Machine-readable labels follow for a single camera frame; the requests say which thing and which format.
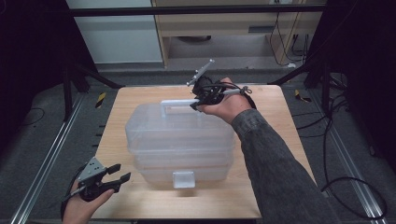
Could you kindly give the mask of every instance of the wall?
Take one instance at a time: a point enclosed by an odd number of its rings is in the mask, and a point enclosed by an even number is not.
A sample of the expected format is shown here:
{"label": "wall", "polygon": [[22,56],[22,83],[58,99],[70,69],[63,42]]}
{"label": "wall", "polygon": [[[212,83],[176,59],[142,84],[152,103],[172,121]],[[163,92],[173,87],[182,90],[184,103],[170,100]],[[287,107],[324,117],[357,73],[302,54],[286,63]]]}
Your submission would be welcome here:
{"label": "wall", "polygon": [[[151,7],[149,0],[66,0],[70,8]],[[97,65],[162,63],[153,16],[75,18]]]}

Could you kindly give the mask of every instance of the person's left hand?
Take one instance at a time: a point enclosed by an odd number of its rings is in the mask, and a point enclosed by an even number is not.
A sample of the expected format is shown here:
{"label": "person's left hand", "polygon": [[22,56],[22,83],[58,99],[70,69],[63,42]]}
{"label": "person's left hand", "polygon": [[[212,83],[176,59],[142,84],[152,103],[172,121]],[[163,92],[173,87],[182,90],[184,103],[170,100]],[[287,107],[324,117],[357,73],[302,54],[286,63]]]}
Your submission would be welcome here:
{"label": "person's left hand", "polygon": [[[74,191],[77,188],[78,182],[75,181],[71,191]],[[69,202],[67,203],[67,206],[64,210],[64,224],[88,223],[96,209],[107,202],[113,193],[114,189],[109,189],[91,202],[85,202],[79,197],[79,194],[73,196],[71,199],[69,199]]]}

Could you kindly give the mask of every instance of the plastic storage container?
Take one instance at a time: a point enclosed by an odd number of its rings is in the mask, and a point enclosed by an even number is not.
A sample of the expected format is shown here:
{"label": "plastic storage container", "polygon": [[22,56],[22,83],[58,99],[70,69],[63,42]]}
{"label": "plastic storage container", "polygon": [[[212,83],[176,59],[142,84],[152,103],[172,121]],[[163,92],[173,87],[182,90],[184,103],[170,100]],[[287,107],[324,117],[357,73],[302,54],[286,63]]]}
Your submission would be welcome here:
{"label": "plastic storage container", "polygon": [[191,100],[139,105],[125,131],[134,166],[148,182],[194,188],[221,180],[233,164],[233,128],[190,108]]}

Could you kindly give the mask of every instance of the sleeve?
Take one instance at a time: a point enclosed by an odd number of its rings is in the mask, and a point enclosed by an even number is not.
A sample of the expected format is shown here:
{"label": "sleeve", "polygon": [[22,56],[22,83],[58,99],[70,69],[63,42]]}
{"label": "sleeve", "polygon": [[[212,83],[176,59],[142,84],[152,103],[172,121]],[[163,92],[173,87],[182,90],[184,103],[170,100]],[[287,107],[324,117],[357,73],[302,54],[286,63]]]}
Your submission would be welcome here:
{"label": "sleeve", "polygon": [[248,176],[265,223],[339,223],[305,168],[259,111],[232,122],[242,143]]}

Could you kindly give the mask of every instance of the gray carpet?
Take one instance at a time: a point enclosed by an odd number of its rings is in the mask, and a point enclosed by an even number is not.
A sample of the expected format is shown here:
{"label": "gray carpet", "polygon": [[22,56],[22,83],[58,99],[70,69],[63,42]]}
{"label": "gray carpet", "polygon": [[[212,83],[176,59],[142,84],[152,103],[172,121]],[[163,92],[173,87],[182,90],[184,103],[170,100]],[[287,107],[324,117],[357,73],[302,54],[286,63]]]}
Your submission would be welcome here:
{"label": "gray carpet", "polygon": [[[207,75],[214,79],[231,77],[236,83],[266,83],[288,73],[288,69],[259,70],[212,70]],[[139,72],[105,74],[113,81],[128,86],[132,85],[183,85],[190,80],[192,71],[178,72]],[[300,77],[290,85],[299,86]],[[59,204],[64,196],[70,178],[77,168],[88,161],[95,153],[100,141],[100,135],[113,105],[117,90],[111,90],[102,83],[88,78],[92,87],[84,94],[82,108],[77,120],[68,135],[58,159],[52,167],[49,178],[37,198],[29,216],[30,219],[58,219]],[[101,92],[106,92],[106,98],[101,108],[95,108]],[[296,127],[304,126],[320,118],[314,103],[295,99],[294,88],[283,88]],[[9,146],[10,153],[0,160],[0,219],[8,220],[18,208],[24,194],[29,189],[35,174],[62,125],[64,116],[63,88],[56,86],[39,93],[33,103],[34,108],[21,126]],[[353,119],[353,113],[341,108],[333,116],[334,127],[343,137],[354,162],[361,170],[365,180],[375,186],[386,199],[389,213],[388,223],[396,223],[396,174],[394,174],[380,158],[370,156],[367,142],[362,136],[358,125]],[[309,137],[323,133],[325,124],[319,124],[299,131],[307,158],[310,162],[318,186],[325,185],[323,171],[323,137]],[[327,142],[327,162],[330,179],[346,175],[337,152],[334,150],[331,138]],[[336,184],[334,191],[353,209],[364,214],[361,203],[354,189],[348,182]],[[333,196],[329,197],[333,209],[344,223],[371,223],[348,212]]]}

